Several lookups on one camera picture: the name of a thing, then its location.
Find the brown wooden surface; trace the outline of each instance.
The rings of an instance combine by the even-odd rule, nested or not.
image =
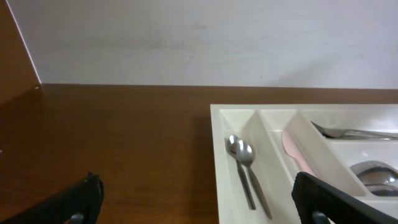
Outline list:
[[[44,85],[0,107],[0,220],[92,171],[98,223],[218,223],[212,103],[398,103],[398,90]]]
[[[39,84],[36,74],[9,11],[0,0],[0,105]]]

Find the spoon handle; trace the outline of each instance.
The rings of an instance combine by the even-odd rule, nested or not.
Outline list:
[[[264,194],[262,193],[260,183],[257,180],[257,177],[254,174],[253,170],[251,170],[251,168],[249,166],[248,166],[248,172],[249,172],[251,184],[253,185],[253,188],[257,194],[257,197],[259,198],[261,206],[263,207],[264,211],[266,212],[267,217],[271,220],[272,219],[271,211],[269,210],[269,206],[267,204],[266,198],[265,198]]]
[[[256,209],[256,205],[254,204],[253,197],[251,196],[249,183],[248,183],[248,180],[246,178],[246,174],[245,174],[245,172],[244,172],[244,170],[242,168],[242,165],[241,165],[241,163],[239,161],[236,161],[236,167],[238,168],[239,178],[241,179],[242,186],[243,186],[243,191],[244,191],[244,194],[246,196],[246,200],[248,201],[249,208],[250,208],[250,210],[255,210]]]

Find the black object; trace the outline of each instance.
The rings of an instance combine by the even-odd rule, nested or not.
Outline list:
[[[0,223],[64,224],[69,220],[94,224],[103,200],[104,185],[99,175],[89,173],[83,180]]]
[[[297,174],[292,197],[303,224],[330,223],[327,217],[336,224],[398,224],[397,219],[306,172]]]

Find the white wall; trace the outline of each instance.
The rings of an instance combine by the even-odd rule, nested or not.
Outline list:
[[[43,83],[398,88],[396,0],[8,0]]]

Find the spoon bowl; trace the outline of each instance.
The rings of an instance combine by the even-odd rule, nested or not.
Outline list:
[[[382,197],[397,197],[398,188],[390,185],[368,185],[366,186],[372,194]]]
[[[227,153],[231,155],[233,158],[236,158],[236,145],[238,144],[239,138],[232,134],[226,142]]]
[[[366,161],[350,169],[364,185],[394,185],[398,187],[398,171],[381,161]]]
[[[243,140],[239,140],[236,146],[236,158],[238,161],[246,166],[250,167],[255,158],[254,150],[250,147],[248,143]]]

